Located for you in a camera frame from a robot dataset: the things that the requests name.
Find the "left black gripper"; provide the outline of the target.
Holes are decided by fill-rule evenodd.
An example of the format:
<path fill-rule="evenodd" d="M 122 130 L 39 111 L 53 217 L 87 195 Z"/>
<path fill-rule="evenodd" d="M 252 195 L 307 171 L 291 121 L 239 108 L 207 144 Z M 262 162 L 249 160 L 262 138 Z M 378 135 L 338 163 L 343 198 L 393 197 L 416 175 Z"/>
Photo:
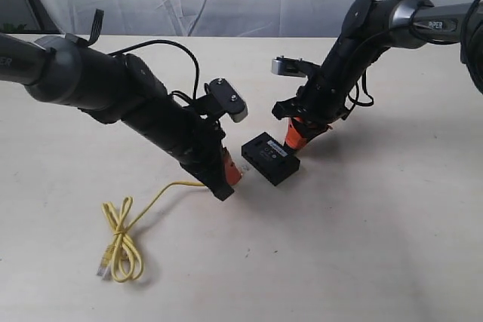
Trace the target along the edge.
<path fill-rule="evenodd" d="M 169 116 L 171 155 L 217 199 L 226 200 L 234 193 L 232 186 L 242 179 L 242 172 L 222 145 L 223 130 L 215 120 L 201 118 L 193 111 L 173 110 Z"/>

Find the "right black silver robot arm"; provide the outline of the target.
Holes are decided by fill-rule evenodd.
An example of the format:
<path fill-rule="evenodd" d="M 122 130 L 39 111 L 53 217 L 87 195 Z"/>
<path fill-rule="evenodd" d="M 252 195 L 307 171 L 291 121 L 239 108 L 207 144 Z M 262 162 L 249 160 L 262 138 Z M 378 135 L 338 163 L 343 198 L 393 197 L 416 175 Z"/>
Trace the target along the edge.
<path fill-rule="evenodd" d="M 335 121 L 347 119 L 352 112 L 347 101 L 363 106 L 350 93 L 366 92 L 367 70 L 384 52 L 425 44 L 459 44 L 461 63 L 482 89 L 482 0 L 446 6 L 430 0 L 355 0 L 322 64 L 273 59 L 272 73 L 307 79 L 294 97 L 272 109 L 278 120 L 289 120 L 285 147 L 297 152 Z"/>

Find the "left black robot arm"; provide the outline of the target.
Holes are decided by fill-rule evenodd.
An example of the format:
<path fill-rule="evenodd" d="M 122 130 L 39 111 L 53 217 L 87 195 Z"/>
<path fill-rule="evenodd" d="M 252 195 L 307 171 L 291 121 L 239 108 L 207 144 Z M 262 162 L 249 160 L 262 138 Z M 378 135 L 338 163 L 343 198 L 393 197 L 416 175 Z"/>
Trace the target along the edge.
<path fill-rule="evenodd" d="M 39 102 L 75 107 L 102 124 L 122 121 L 219 200 L 234 192 L 237 175 L 219 120 L 227 114 L 240 122 L 248 108 L 225 78 L 206 84 L 203 97 L 181 106 L 129 48 L 104 54 L 72 35 L 27 42 L 3 34 L 1 79 L 23 85 Z"/>

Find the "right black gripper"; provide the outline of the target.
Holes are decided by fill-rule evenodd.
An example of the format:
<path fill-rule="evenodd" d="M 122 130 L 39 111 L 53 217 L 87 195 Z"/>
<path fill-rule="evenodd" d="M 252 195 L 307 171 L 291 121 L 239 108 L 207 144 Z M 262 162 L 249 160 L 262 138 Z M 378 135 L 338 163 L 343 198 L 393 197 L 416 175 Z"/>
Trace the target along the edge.
<path fill-rule="evenodd" d="M 317 136 L 328 132 L 329 124 L 345 119 L 349 114 L 345 106 L 348 93 L 347 84 L 306 84 L 295 97 L 276 102 L 272 114 L 278 120 L 290 118 L 285 145 L 299 152 Z M 299 118 L 315 124 L 304 124 Z"/>

